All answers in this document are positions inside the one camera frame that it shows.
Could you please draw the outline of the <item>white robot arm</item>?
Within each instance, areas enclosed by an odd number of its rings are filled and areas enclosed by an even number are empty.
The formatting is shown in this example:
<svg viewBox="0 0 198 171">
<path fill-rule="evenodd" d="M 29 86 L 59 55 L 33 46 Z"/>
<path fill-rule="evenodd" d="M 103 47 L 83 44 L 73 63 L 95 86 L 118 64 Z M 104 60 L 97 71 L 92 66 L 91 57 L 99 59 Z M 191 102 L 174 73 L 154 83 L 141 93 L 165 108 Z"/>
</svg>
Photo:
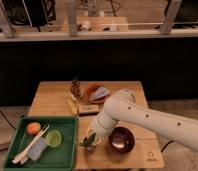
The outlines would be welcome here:
<svg viewBox="0 0 198 171">
<path fill-rule="evenodd" d="M 120 121 L 139 125 L 198 152 L 198 120 L 139 106 L 129 89 L 107 98 L 92 119 L 88 134 L 109 136 Z"/>
</svg>

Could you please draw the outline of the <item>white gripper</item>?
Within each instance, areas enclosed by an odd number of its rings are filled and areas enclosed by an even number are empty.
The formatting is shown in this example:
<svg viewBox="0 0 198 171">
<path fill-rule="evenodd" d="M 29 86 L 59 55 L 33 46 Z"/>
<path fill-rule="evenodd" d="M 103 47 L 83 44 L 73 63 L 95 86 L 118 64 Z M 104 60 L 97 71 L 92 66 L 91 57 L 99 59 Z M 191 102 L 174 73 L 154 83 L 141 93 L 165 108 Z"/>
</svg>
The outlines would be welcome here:
<svg viewBox="0 0 198 171">
<path fill-rule="evenodd" d="M 109 136 L 117 124 L 117 120 L 101 111 L 91 121 L 90 130 L 93 133 L 84 138 L 84 147 L 86 149 L 96 147 L 101 141 L 100 137 Z"/>
</svg>

